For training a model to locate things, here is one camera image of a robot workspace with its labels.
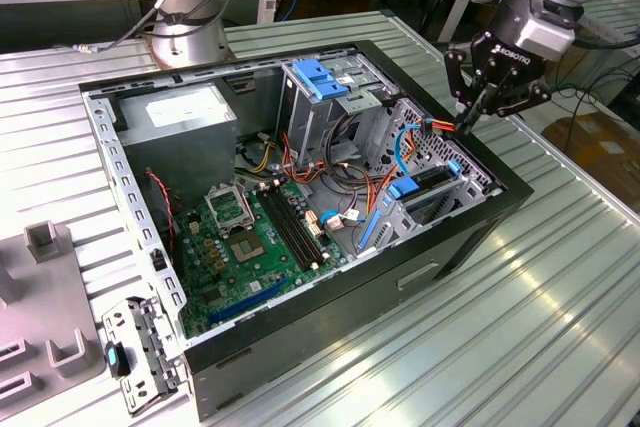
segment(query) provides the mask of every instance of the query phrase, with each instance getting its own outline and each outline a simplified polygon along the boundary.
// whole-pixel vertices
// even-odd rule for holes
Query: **blue pci slot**
[[[268,289],[263,290],[262,292],[258,292],[256,295],[252,295],[251,297],[241,300],[229,307],[222,309],[220,312],[216,312],[215,314],[211,314],[207,317],[210,324],[217,324],[218,322],[222,322],[234,315],[239,314],[245,310],[250,309],[251,307],[255,307],[256,305],[264,302],[265,300],[269,300],[280,292],[280,288],[287,282],[288,279],[282,279],[273,284]]]

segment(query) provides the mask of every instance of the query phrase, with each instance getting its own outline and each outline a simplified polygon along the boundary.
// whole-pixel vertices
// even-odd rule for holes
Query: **corrugated metal surface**
[[[640,0],[592,0],[584,8],[590,21],[617,32],[618,37],[628,39],[638,34]]]
[[[372,39],[451,107],[442,64],[378,13],[242,27],[238,56]],[[0,57],[2,236],[67,222],[96,319],[141,280],[75,89],[153,70],[143,44],[104,57],[53,51]],[[640,407],[640,221],[526,128],[478,136],[534,188],[453,276],[314,356],[211,420],[216,425],[623,425]],[[8,425],[128,421],[106,374]],[[176,395],[136,421],[190,425]]]
[[[640,0],[592,0],[584,8],[585,14],[580,19],[580,24],[604,42],[622,42],[638,34]],[[625,50],[579,51],[574,52],[574,58],[577,58],[577,54],[584,57],[571,68],[563,83],[588,86],[599,75],[611,73],[609,69],[622,64],[628,72],[640,67],[640,62],[637,61],[625,63],[629,61],[629,57],[640,56],[639,46]],[[596,85],[596,89],[602,103],[608,105],[627,84],[624,76],[609,75]]]

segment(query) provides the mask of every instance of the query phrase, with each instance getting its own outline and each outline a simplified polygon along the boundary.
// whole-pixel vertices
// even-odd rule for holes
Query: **ram slot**
[[[303,271],[311,269],[314,262],[319,265],[324,261],[322,252],[280,192],[261,192],[258,200]]]

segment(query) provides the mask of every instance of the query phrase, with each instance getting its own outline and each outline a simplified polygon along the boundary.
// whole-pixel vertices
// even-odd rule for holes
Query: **yellow wire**
[[[252,174],[259,174],[267,167],[267,162],[269,161],[269,151],[271,150],[271,143],[267,143],[264,149],[264,157],[262,158],[262,162],[255,169],[250,170]]]

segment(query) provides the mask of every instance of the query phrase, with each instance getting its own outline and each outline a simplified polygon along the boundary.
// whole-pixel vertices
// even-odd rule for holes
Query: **pci slot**
[[[248,310],[256,305],[265,302],[269,299],[272,299],[276,295],[280,293],[280,289],[287,282],[287,279],[282,279],[277,283],[273,284],[266,290],[259,292],[247,299],[241,300],[240,302],[233,304],[220,312],[216,312],[215,314],[211,314],[208,317],[209,323],[211,325],[215,325],[218,322],[222,322],[223,320],[227,320],[245,310]]]
[[[322,252],[280,192],[260,192],[258,200],[303,271],[323,263]]]

